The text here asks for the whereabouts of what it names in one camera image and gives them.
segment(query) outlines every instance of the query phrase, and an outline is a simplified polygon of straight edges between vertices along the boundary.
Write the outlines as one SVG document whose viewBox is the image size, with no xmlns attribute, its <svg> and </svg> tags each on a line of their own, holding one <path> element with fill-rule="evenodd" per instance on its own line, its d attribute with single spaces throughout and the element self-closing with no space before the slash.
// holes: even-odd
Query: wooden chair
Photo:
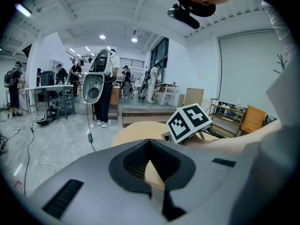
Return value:
<svg viewBox="0 0 300 225">
<path fill-rule="evenodd" d="M 264 126 L 266 112 L 248 105 L 246 115 L 240 126 L 241 135 L 246 135 L 261 129 Z"/>
</svg>

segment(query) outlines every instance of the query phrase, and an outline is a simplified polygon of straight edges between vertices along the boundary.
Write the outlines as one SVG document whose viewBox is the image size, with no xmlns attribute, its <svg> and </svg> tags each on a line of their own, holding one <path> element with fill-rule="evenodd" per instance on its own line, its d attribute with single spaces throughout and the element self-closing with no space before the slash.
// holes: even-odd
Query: wooden platform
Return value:
<svg viewBox="0 0 300 225">
<path fill-rule="evenodd" d="M 166 109 L 123 109 L 123 127 L 140 121 L 154 121 L 166 123 L 176 111 L 176 108 Z"/>
</svg>

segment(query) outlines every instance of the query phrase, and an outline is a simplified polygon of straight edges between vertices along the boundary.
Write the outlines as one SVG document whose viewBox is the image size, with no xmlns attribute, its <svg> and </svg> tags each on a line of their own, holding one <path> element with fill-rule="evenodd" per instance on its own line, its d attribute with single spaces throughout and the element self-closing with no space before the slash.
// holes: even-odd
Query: wooden table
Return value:
<svg viewBox="0 0 300 225">
<path fill-rule="evenodd" d="M 127 128 L 120 131 L 112 142 L 112 147 L 129 143 L 142 139 L 160 139 L 163 140 L 163 134 L 169 132 L 168 126 L 159 122 L 153 121 L 142 121 L 136 122 L 129 125 Z M 213 137 L 206 133 L 201 133 L 198 137 L 205 140 L 215 140 L 216 137 Z M 160 178 L 159 174 L 155 170 L 151 162 L 148 163 L 145 171 L 145 182 L 151 186 L 164 190 L 165 184 Z"/>
<path fill-rule="evenodd" d="M 173 96 L 173 100 L 175 100 L 176 88 L 178 87 L 177 85 L 169 84 L 169 83 L 160 83 L 160 84 L 157 84 L 156 86 L 157 86 L 157 90 L 158 90 L 158 88 L 165 88 L 164 96 L 163 96 L 163 99 L 160 103 L 161 105 L 164 105 L 166 95 Z M 168 88 L 174 88 L 174 92 L 168 92 Z"/>
</svg>

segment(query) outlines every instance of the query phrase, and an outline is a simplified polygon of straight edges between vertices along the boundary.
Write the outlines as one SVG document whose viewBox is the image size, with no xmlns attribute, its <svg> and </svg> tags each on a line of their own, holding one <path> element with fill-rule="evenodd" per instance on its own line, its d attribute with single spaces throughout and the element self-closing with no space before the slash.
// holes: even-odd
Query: backpack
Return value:
<svg viewBox="0 0 300 225">
<path fill-rule="evenodd" d="M 8 71 L 5 76 L 4 76 L 4 87 L 6 88 L 10 88 L 11 86 L 14 85 L 16 79 L 13 79 L 13 73 L 16 71 L 17 69 L 12 69 L 11 71 Z"/>
</svg>

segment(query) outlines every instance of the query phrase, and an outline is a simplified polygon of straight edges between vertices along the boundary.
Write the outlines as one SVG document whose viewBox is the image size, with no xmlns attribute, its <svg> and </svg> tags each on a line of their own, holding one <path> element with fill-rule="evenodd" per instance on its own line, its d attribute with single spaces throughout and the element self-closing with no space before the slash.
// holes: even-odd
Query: jeans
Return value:
<svg viewBox="0 0 300 225">
<path fill-rule="evenodd" d="M 125 96 L 125 97 L 129 97 L 130 96 L 129 89 L 130 89 L 130 83 L 129 82 L 125 82 L 125 88 L 124 88 L 124 94 L 123 94 L 123 96 Z"/>
<path fill-rule="evenodd" d="M 18 90 L 9 90 L 10 107 L 19 108 L 19 92 Z"/>
<path fill-rule="evenodd" d="M 97 120 L 108 122 L 108 110 L 113 90 L 112 82 L 105 82 L 99 101 L 94 104 L 94 110 Z"/>
<path fill-rule="evenodd" d="M 75 82 L 75 80 L 71 80 L 70 81 L 70 84 L 73 85 L 73 96 L 76 96 L 77 95 L 77 87 L 78 87 L 78 83 Z"/>
</svg>

